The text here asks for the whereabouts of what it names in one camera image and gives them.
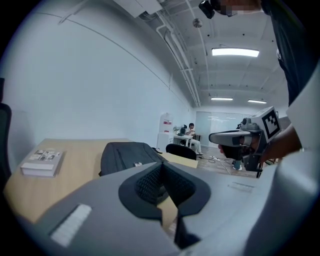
chair backrest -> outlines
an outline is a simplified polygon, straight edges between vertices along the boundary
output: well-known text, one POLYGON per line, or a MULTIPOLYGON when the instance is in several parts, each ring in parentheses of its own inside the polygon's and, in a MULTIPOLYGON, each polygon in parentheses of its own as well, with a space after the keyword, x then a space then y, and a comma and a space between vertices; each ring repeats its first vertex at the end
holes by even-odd
POLYGON ((187 146, 182 146, 182 145, 177 145, 177 144, 168 144, 165 147, 165 151, 167 153, 183 157, 183 158, 188 158, 192 160, 197 159, 196 153, 189 147, 187 146))
POLYGON ((8 136, 11 122, 11 109, 0 103, 0 189, 3 190, 11 171, 8 161, 8 136))

white shirt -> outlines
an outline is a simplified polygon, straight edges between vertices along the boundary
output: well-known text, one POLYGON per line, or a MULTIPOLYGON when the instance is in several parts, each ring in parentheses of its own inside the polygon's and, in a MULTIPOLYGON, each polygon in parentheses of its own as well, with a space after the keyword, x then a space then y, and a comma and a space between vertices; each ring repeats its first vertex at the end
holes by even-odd
POLYGON ((190 130, 190 128, 185 129, 185 133, 188 133, 190 131, 192 131, 192 132, 189 134, 189 136, 192 136, 196 133, 194 129, 192 129, 192 130, 190 130))

book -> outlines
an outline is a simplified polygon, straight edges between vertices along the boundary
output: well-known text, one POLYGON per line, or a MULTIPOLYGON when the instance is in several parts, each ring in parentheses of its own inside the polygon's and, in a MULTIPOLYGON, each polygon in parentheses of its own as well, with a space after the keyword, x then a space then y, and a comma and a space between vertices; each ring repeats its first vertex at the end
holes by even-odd
POLYGON ((38 149, 29 155, 20 169, 24 175, 55 177, 62 162, 62 151, 53 148, 38 149))

light fixture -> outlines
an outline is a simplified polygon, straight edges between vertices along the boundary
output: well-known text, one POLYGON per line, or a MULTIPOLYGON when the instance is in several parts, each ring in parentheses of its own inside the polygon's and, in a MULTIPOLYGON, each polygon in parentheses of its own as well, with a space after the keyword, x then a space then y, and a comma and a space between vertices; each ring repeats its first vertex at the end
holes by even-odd
POLYGON ((243 49, 243 48, 212 48, 212 55, 241 55, 249 57, 258 57, 259 51, 252 49, 243 49))
POLYGON ((211 98, 212 101, 233 101, 234 98, 211 98))
POLYGON ((260 100, 253 100, 253 99, 249 99, 248 102, 253 102, 253 103, 261 103, 261 104, 266 104, 266 101, 260 101, 260 100))

person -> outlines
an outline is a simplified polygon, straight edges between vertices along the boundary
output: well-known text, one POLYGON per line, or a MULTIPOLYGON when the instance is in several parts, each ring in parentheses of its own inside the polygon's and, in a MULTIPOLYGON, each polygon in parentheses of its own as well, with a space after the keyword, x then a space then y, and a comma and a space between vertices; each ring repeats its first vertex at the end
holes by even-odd
MULTIPOLYGON (((319 48, 313 26, 317 16, 306 13, 304 5, 290 0, 220 0, 222 15, 231 17, 234 13, 250 14, 263 11, 271 17, 279 65, 287 80, 289 106, 304 89, 313 74, 319 60, 319 48)), ((259 140, 252 138, 251 147, 257 149, 259 140)), ((283 158, 301 148, 299 137, 292 124, 274 138, 260 161, 283 158)))
MULTIPOLYGON (((189 123, 189 128, 185 129, 185 135, 189 135, 189 136, 195 136, 196 132, 194 130, 195 125, 193 122, 189 123)), ((201 145, 200 145, 200 141, 199 140, 195 140, 195 139, 191 139, 191 144, 194 144, 194 152, 197 155, 203 155, 204 153, 201 152, 201 145)))
MULTIPOLYGON (((235 129, 240 129, 241 123, 239 123, 235 129)), ((241 160, 234 160, 232 162, 232 168, 237 170, 237 171, 242 171, 242 166, 241 166, 241 160)))

